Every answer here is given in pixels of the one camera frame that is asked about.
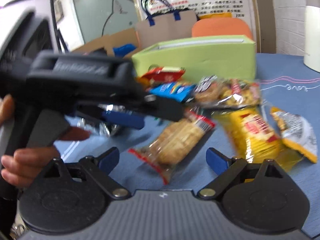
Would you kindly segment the person left hand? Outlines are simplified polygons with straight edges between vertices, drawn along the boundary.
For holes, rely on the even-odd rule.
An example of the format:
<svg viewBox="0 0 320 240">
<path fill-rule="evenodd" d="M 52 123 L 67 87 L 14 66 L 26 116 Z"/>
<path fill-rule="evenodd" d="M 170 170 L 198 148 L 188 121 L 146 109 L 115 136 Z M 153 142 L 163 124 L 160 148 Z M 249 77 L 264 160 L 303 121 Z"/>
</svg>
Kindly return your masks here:
<svg viewBox="0 0 320 240">
<path fill-rule="evenodd" d="M 14 100 L 10 94 L 1 99 L 1 126 L 10 120 L 14 113 Z M 89 131 L 79 127 L 71 127 L 58 140 L 83 141 L 90 137 Z M 28 187 L 42 169 L 53 159 L 60 157 L 55 146 L 41 148 L 22 148 L 15 151 L 14 156 L 1 157 L 3 179 L 19 188 Z"/>
</svg>

